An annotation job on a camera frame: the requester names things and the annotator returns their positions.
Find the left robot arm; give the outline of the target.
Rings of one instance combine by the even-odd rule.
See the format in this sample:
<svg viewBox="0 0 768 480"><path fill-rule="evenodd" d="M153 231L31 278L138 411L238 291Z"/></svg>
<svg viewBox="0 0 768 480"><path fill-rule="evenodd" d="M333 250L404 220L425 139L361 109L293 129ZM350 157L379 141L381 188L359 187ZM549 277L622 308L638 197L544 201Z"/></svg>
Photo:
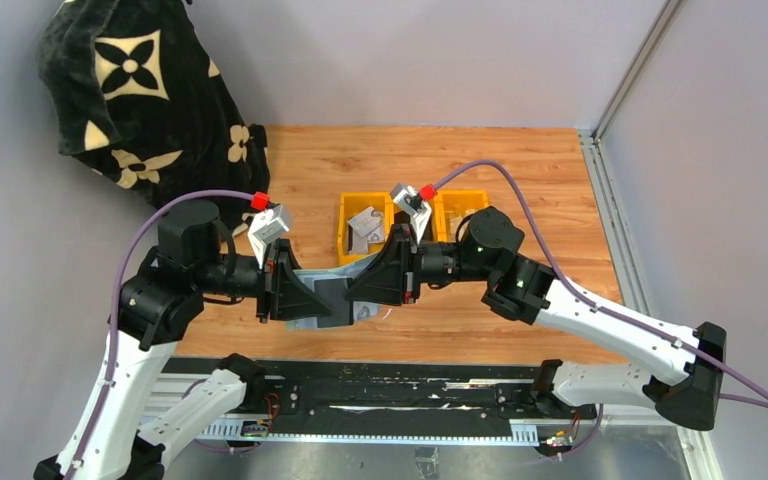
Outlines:
<svg viewBox="0 0 768 480"><path fill-rule="evenodd" d="M282 320L278 282L302 316L326 305L296 277L297 263L284 236L291 215L263 193L248 230L252 254L220 247L230 233L220 221L214 192L181 196L145 223L158 242L135 276L114 280L106 354L72 438L56 456L40 461L37 479L160 479L181 451L226 412L243 408L274 419L278 395L264 369L232 354L156 420L142 416L155 383L189 324L217 296L254 298L269 319Z"/></svg>

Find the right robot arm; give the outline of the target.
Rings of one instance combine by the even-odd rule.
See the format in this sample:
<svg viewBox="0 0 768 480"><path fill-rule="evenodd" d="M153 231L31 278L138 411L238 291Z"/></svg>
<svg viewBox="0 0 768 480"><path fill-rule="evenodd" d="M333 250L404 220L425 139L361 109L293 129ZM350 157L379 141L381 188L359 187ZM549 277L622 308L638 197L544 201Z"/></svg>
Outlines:
<svg viewBox="0 0 768 480"><path fill-rule="evenodd" d="M418 243L409 226L395 226L383 249L350 280L346 297L401 306L418 300L423 286L482 282L481 301L496 315L585 338L625 359L590 366L545 360L527 405L548 415L595 404L633 406L685 428L712 430L725 330L710 322L672 325L589 292L520 254L524 237L494 207L469 215L454 242Z"/></svg>

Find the green leather card holder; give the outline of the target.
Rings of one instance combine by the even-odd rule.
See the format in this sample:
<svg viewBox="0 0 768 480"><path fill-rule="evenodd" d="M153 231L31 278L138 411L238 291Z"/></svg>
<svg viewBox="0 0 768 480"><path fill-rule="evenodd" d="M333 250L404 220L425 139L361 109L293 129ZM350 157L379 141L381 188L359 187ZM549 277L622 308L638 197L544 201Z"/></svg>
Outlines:
<svg viewBox="0 0 768 480"><path fill-rule="evenodd" d="M342 328L357 322L388 315L390 307L345 299L350 280L354 280L372 262L367 255L360 260L330 269L298 269L296 276L330 308L330 315L307 316L287 322L288 331Z"/></svg>

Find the silver credit card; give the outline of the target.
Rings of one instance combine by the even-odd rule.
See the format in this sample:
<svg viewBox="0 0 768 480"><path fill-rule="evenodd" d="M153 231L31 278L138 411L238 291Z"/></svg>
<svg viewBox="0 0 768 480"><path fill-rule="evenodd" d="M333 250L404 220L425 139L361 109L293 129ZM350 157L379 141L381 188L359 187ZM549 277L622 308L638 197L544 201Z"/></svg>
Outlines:
<svg viewBox="0 0 768 480"><path fill-rule="evenodd" d="M317 329L348 327L357 322L371 319L380 313L378 304L352 301L345 298L348 292L347 278L316 280L314 292L330 308L330 314L316 317L315 327Z"/></svg>

